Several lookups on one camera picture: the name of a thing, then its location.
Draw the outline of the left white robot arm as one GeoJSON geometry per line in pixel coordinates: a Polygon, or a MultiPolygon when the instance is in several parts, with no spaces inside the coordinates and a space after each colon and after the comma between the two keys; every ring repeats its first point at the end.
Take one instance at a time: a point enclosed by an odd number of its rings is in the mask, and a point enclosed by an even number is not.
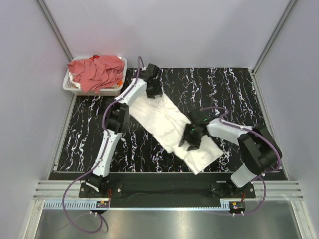
{"type": "Polygon", "coordinates": [[[159,67],[149,64],[139,70],[130,85],[117,97],[107,101],[102,117],[103,139],[85,184],[96,197],[103,197],[108,190],[107,179],[116,146],[130,123],[129,108],[142,95],[154,99],[162,96],[159,67]]]}

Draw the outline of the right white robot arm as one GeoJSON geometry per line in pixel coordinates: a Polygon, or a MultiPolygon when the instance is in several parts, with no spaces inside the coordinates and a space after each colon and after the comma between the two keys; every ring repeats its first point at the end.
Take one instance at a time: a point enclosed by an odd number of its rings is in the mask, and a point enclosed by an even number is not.
{"type": "Polygon", "coordinates": [[[190,123],[186,124],[179,146],[188,144],[188,151],[198,150],[205,137],[217,137],[239,146],[243,164],[230,176],[226,191],[238,197],[244,187],[258,176],[277,171],[282,163],[282,152],[264,125],[244,126],[223,119],[229,111],[218,117],[207,117],[201,110],[188,112],[190,123]]]}

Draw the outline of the white t-shirt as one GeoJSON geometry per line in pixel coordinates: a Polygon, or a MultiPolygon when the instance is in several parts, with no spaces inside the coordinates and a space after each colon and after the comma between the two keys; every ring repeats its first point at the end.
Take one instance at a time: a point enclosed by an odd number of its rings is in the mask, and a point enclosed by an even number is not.
{"type": "Polygon", "coordinates": [[[182,159],[195,175],[224,154],[208,136],[201,139],[199,149],[188,151],[187,142],[179,146],[185,126],[190,120],[166,94],[154,99],[142,94],[129,107],[129,112],[168,153],[174,153],[182,159]]]}

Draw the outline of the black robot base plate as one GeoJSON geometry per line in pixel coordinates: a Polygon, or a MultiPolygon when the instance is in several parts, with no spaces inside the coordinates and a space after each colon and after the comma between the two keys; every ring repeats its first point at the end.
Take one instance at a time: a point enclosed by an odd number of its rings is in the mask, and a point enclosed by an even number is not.
{"type": "Polygon", "coordinates": [[[256,197],[252,184],[236,188],[230,180],[231,173],[204,172],[193,175],[189,172],[178,173],[115,173],[100,179],[90,175],[100,185],[97,192],[83,181],[79,190],[81,198],[124,198],[130,195],[201,195],[213,199],[253,199],[256,197]]]}

